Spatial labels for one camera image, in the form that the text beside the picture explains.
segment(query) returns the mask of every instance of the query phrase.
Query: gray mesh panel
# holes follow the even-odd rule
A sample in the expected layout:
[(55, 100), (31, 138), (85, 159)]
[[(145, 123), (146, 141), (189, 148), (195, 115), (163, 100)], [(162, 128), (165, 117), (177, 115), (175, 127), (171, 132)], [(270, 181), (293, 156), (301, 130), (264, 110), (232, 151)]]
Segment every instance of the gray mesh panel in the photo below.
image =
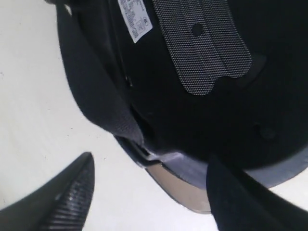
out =
[[(206, 95), (222, 76), (244, 76), (252, 58), (226, 0), (152, 0), (171, 59), (184, 88)], [(203, 32), (195, 36), (193, 27)]]

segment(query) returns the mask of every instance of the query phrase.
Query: white label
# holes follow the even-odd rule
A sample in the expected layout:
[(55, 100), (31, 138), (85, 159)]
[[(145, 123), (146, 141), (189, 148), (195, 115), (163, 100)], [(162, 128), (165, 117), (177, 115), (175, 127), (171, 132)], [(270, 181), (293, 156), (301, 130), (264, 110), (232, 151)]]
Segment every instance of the white label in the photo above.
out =
[(134, 43), (152, 30), (143, 0), (118, 0), (124, 21)]

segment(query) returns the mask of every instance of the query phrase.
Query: white floor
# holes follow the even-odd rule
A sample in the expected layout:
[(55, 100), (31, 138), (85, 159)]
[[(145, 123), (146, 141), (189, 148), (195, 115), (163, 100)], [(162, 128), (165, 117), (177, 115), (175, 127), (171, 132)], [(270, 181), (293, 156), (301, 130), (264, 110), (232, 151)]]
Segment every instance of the white floor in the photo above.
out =
[[(88, 122), (67, 85), (55, 8), (0, 0), (0, 209), (92, 151), (96, 187), (85, 231), (216, 231), (173, 202), (113, 137)], [(308, 171), (273, 189), (308, 209)]]

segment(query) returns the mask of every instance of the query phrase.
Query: black helmet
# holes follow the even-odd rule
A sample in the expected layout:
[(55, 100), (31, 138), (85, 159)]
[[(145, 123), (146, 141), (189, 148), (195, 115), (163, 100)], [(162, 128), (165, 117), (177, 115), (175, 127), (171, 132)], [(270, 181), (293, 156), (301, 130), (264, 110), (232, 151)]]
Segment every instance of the black helmet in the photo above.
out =
[(159, 165), (206, 193), (208, 163), (267, 188), (308, 166), (306, 1), (56, 5), (77, 104), (150, 173)]

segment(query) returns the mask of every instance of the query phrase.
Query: carbon fiber texture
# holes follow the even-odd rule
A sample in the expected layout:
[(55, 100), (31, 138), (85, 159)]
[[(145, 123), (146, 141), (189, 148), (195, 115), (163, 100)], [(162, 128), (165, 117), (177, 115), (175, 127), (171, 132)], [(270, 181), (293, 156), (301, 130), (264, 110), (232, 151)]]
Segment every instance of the carbon fiber texture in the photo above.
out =
[(152, 0), (167, 48), (184, 88), (206, 95), (216, 80), (244, 76), (251, 54), (226, 0)]
[(94, 191), (94, 161), (91, 158), (68, 186), (38, 231), (81, 231), (86, 221)]

